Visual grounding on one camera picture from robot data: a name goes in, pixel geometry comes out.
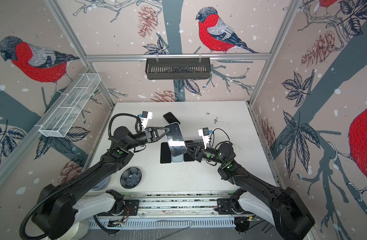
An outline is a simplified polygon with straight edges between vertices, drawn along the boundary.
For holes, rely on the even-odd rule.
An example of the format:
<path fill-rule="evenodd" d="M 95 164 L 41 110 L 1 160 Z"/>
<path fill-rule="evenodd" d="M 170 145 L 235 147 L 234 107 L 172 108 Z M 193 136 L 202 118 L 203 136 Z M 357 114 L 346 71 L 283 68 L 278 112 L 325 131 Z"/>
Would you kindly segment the light blue phone case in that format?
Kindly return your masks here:
<path fill-rule="evenodd" d="M 184 155 L 179 155 L 179 156 L 176 156 L 176 157 L 171 157 L 171 162 L 172 163 L 181 163 L 184 161 Z"/>

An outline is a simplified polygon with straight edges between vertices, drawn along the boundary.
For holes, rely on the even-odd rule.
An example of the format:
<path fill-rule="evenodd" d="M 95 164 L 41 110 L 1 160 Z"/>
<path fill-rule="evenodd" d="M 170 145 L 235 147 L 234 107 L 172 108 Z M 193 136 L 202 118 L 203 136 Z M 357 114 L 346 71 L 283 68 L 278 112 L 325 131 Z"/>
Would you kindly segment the black phone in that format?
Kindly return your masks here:
<path fill-rule="evenodd" d="M 187 152 L 187 146 L 178 122 L 163 127 L 171 155 L 177 157 Z"/>
<path fill-rule="evenodd" d="M 178 123 L 180 124 L 180 121 L 171 113 L 168 112 L 166 114 L 163 115 L 163 118 L 169 123 L 169 124 L 173 124 L 173 123 Z"/>
<path fill-rule="evenodd" d="M 171 151 L 167 142 L 160 144 L 160 164 L 171 163 Z"/>
<path fill-rule="evenodd" d="M 185 144 L 186 144 L 186 146 L 187 146 L 187 152 L 183 155 L 183 161 L 184 162 L 193 162 L 193 161 L 195 161 L 195 159 L 190 155 L 190 152 L 189 152 L 189 145 L 191 144 L 191 143 L 193 143 L 194 141 L 192 141 L 192 140 L 189 140 L 189 141 L 185 141 Z"/>

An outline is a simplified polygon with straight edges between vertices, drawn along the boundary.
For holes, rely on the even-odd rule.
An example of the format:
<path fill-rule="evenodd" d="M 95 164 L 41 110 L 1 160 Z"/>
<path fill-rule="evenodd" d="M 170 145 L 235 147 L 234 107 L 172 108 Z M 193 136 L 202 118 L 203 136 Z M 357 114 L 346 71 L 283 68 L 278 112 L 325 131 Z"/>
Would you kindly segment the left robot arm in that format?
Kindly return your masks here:
<path fill-rule="evenodd" d="M 118 127 L 109 138 L 109 149 L 97 164 L 66 183 L 56 187 L 50 184 L 42 189 L 37 204 L 22 220 L 20 237 L 23 240 L 32 238 L 25 232 L 28 221 L 43 231 L 43 235 L 36 237 L 37 240 L 45 237 L 57 239 L 65 234 L 74 225 L 78 213 L 74 205 L 78 200 L 103 179 L 124 168 L 134 155 L 131 149 L 159 141 L 165 135 L 159 135 L 159 130 L 168 132 L 166 128 L 148 127 L 133 135 L 126 127 Z"/>

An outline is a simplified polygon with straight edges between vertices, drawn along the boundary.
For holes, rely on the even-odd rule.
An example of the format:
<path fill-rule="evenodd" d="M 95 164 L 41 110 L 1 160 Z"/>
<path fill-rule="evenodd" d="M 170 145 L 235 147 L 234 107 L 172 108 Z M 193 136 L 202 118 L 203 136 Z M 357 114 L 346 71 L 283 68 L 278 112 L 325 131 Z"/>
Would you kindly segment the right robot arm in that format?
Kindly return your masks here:
<path fill-rule="evenodd" d="M 219 148 L 208 148 L 200 142 L 189 142 L 187 153 L 196 161 L 220 164 L 218 173 L 222 180 L 249 192 L 268 207 L 273 225 L 285 240 L 302 240 L 315 224 L 315 220 L 298 193 L 287 187 L 271 185 L 248 172 L 235 160 L 233 144 L 223 142 Z"/>

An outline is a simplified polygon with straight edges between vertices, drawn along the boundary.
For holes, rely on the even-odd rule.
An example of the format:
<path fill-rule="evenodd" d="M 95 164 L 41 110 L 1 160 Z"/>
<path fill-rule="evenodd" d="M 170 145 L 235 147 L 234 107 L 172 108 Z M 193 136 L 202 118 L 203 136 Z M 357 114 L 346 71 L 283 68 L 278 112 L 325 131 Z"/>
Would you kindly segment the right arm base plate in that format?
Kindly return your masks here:
<path fill-rule="evenodd" d="M 231 199 L 217 199 L 217 206 L 214 211 L 219 215 L 247 215 L 249 212 L 244 211 L 241 206 Z"/>

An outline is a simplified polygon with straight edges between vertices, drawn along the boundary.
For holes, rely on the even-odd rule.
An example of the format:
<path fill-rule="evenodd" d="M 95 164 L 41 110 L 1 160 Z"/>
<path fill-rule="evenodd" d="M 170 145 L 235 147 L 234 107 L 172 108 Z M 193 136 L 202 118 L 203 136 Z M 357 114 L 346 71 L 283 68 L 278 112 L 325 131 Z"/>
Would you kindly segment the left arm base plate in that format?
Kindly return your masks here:
<path fill-rule="evenodd" d="M 115 205 L 109 212 L 98 214 L 99 217 L 132 217 L 136 216 L 139 208 L 139 200 L 123 200 L 122 204 Z"/>

